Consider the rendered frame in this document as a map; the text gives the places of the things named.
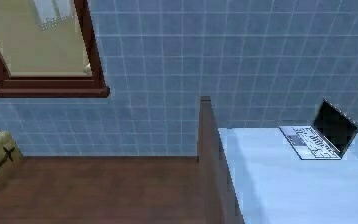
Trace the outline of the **brown bed with pale sheet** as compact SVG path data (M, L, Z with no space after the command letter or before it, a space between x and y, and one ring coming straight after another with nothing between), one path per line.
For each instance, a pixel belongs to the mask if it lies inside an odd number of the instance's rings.
M358 135L341 160L301 160L277 128L220 128L200 98L207 224L358 224Z

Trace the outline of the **silver open laptop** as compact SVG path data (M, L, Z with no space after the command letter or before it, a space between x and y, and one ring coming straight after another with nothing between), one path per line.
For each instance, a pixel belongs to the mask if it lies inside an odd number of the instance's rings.
M358 133L358 124L323 99L309 126L280 126L301 160L341 160Z

